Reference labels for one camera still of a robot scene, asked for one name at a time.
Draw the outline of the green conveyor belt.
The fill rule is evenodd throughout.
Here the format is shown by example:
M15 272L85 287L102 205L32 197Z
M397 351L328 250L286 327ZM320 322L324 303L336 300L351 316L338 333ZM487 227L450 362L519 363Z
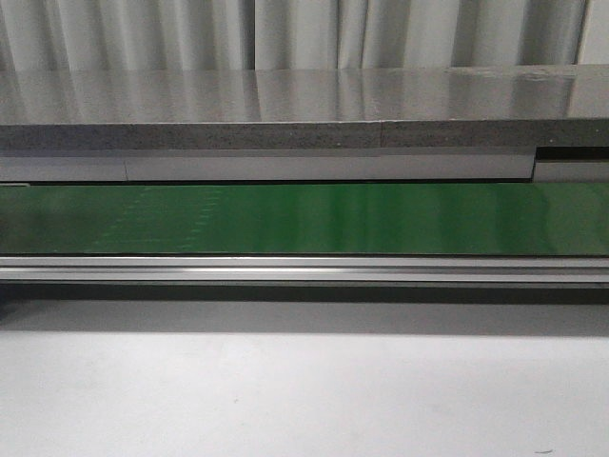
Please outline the green conveyor belt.
M1 251L604 256L608 188L601 183L4 187Z

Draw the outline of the grey granite counter slab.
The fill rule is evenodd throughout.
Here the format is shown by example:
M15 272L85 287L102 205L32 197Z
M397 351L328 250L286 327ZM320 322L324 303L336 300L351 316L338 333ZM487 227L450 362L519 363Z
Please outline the grey granite counter slab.
M604 65L1 75L2 149L607 143Z

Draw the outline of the grey cabinet front panel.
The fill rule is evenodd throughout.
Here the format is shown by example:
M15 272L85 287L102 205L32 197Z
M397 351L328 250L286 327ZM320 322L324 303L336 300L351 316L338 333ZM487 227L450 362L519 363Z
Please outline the grey cabinet front panel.
M602 147L14 149L1 153L4 183L607 179L608 150Z

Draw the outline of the white pleated curtain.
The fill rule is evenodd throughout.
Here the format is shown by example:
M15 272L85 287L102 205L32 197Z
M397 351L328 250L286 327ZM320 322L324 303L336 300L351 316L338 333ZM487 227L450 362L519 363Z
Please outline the white pleated curtain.
M603 64L604 1L5 1L3 70Z

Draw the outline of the aluminium conveyor frame rail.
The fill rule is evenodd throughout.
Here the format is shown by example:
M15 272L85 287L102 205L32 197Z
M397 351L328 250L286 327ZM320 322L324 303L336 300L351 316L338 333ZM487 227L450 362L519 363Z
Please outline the aluminium conveyor frame rail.
M544 285L608 283L605 257L4 256L20 283Z

